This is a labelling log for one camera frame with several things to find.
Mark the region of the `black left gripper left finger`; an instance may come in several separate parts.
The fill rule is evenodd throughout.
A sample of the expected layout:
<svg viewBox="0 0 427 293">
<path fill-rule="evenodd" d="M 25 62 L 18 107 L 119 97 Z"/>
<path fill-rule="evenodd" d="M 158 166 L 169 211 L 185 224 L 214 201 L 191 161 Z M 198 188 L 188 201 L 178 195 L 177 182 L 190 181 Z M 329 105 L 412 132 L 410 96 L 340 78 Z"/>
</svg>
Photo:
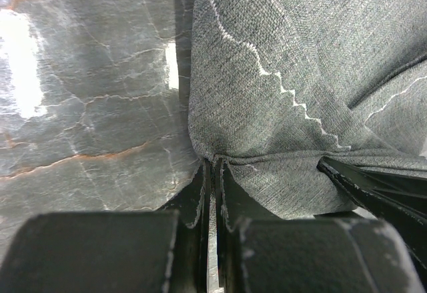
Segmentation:
<svg viewBox="0 0 427 293">
<path fill-rule="evenodd" d="M 206 292 L 210 167 L 151 212 L 28 219 L 1 265 L 2 292 Z"/>
</svg>

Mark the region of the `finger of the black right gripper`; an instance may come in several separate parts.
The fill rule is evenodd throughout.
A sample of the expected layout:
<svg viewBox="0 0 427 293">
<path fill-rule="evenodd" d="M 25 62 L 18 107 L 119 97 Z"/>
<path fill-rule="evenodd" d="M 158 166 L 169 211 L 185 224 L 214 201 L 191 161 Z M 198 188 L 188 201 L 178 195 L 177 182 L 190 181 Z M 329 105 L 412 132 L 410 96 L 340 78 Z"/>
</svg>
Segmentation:
<svg viewBox="0 0 427 293">
<path fill-rule="evenodd" d="M 426 269 L 426 179 L 373 172 L 321 158 L 317 169 L 357 205 L 392 224 Z"/>
</svg>

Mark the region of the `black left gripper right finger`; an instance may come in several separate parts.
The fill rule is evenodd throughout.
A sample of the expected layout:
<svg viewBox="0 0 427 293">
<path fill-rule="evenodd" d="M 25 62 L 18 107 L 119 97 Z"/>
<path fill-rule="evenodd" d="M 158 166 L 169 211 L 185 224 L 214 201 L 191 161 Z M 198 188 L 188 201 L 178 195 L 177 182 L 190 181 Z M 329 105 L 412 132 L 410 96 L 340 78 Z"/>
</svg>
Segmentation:
<svg viewBox="0 0 427 293">
<path fill-rule="evenodd" d="M 217 253 L 226 292 L 419 292 L 421 267 L 397 229 L 372 215 L 284 220 L 225 162 L 216 176 Z"/>
</svg>

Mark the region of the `grey-green cloth napkin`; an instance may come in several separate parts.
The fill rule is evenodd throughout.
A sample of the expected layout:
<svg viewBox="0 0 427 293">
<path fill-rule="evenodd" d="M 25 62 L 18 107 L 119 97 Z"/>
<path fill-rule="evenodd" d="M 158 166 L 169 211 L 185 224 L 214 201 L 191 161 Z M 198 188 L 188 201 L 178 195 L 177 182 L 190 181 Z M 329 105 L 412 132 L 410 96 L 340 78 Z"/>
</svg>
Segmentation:
<svg viewBox="0 0 427 293">
<path fill-rule="evenodd" d="M 281 218 L 351 210 L 329 156 L 426 176 L 426 0 L 195 0 L 189 135 Z"/>
</svg>

